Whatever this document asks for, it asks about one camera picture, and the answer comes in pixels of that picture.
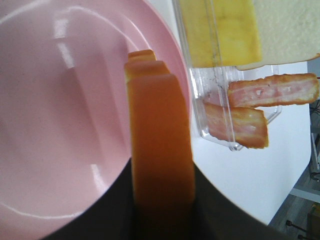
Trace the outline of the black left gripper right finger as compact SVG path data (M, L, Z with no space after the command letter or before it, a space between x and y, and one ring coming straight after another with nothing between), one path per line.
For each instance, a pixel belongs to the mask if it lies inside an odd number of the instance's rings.
M288 240L225 197L195 166L192 240Z

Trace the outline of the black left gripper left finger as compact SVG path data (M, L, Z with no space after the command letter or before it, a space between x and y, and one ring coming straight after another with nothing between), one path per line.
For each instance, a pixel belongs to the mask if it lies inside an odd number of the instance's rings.
M84 213L47 236L48 240L134 240L136 211L132 161Z

